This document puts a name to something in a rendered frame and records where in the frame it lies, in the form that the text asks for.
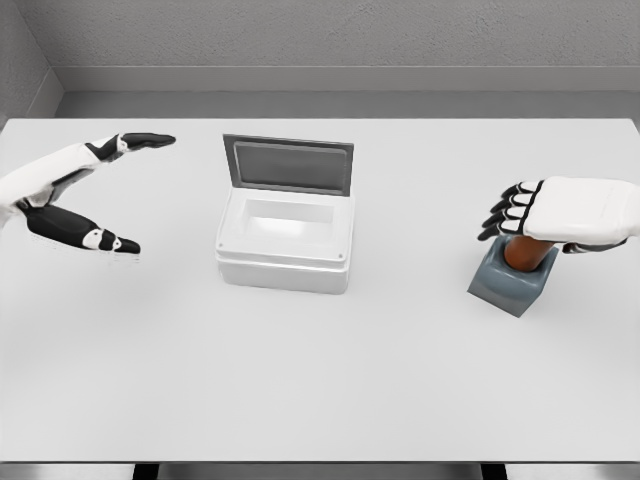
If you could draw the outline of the grey square holder base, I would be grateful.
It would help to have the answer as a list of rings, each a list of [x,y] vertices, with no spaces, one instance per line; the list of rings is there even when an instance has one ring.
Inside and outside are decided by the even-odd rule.
[[[522,272],[511,268],[504,250],[511,236],[498,236],[482,259],[467,292],[519,318],[541,295],[559,249],[552,247],[537,268]]]

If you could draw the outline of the white open box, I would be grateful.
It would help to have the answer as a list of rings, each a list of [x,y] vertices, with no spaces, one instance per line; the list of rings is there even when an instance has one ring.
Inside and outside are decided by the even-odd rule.
[[[225,282],[342,294],[354,230],[352,197],[233,188],[215,242]]]

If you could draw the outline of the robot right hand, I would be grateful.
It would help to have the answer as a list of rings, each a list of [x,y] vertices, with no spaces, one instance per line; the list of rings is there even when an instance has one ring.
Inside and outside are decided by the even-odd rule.
[[[640,238],[640,185],[565,176],[521,181],[490,213],[480,241],[519,235],[560,244],[565,254],[603,252]]]

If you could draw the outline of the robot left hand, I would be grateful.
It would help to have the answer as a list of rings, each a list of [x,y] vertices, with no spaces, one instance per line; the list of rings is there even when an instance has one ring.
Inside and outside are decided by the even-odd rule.
[[[76,143],[38,158],[0,178],[0,232],[14,216],[45,239],[82,250],[138,255],[141,247],[93,220],[55,204],[71,185],[123,155],[176,142],[168,134],[121,133]]]

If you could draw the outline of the brown cylinder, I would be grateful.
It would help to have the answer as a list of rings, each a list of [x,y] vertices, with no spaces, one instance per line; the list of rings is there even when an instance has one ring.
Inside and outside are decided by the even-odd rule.
[[[532,272],[541,264],[553,247],[553,242],[516,235],[505,245],[503,256],[510,268],[520,272]]]

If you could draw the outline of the grey hinged box lid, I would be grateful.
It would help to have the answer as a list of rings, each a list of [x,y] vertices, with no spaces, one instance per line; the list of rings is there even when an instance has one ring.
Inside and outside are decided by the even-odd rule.
[[[348,197],[352,143],[225,134],[232,186]]]

